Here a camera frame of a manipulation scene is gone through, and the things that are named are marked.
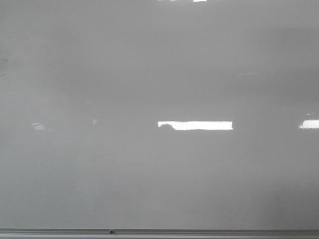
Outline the grey aluminium whiteboard frame rail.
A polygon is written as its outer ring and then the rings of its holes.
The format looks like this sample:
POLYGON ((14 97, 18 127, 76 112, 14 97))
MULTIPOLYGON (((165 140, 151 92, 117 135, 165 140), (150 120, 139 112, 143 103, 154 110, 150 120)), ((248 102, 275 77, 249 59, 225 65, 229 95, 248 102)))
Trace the grey aluminium whiteboard frame rail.
POLYGON ((318 230, 1 229, 2 239, 317 239, 318 230))

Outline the white whiteboard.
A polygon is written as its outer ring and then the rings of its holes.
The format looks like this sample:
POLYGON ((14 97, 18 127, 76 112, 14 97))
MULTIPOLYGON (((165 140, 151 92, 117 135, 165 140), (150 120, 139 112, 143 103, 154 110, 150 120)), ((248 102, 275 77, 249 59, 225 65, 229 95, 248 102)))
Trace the white whiteboard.
POLYGON ((318 1, 1 1, 0 226, 318 229, 318 1))

